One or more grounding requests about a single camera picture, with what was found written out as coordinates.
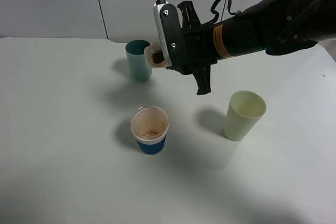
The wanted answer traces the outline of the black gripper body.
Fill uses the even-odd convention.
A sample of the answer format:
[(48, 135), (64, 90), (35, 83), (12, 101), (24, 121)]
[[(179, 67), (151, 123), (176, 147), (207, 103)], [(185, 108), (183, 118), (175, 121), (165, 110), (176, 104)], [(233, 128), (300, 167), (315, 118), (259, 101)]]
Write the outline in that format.
[(182, 30), (186, 45), (186, 56), (181, 66), (168, 67), (182, 75), (193, 75), (196, 66), (214, 65), (221, 58), (215, 49), (213, 30), (217, 24), (203, 24), (198, 30)]

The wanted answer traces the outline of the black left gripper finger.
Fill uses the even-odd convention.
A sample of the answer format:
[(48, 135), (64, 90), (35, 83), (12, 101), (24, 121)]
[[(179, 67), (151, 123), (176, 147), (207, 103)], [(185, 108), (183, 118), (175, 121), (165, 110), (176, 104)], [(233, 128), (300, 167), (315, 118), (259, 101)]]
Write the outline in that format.
[(182, 30), (198, 30), (201, 22), (192, 1), (183, 1), (177, 5), (182, 14)]

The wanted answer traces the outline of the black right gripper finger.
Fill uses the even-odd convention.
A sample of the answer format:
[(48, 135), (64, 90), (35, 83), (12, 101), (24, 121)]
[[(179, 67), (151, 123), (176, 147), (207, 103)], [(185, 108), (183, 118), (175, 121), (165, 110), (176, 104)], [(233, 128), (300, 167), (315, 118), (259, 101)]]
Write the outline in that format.
[(193, 76), (197, 82), (197, 95), (205, 95), (211, 92), (211, 67), (196, 66), (193, 69)]

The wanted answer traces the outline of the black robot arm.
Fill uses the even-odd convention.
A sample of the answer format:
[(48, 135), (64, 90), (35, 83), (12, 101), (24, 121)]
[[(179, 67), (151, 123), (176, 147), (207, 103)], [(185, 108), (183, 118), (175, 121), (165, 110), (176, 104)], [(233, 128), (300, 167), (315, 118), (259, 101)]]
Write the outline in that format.
[(201, 24), (192, 2), (160, 11), (171, 69), (193, 75), (197, 93), (211, 91), (211, 65), (265, 51), (286, 55), (335, 38), (335, 0), (263, 0), (222, 22)]

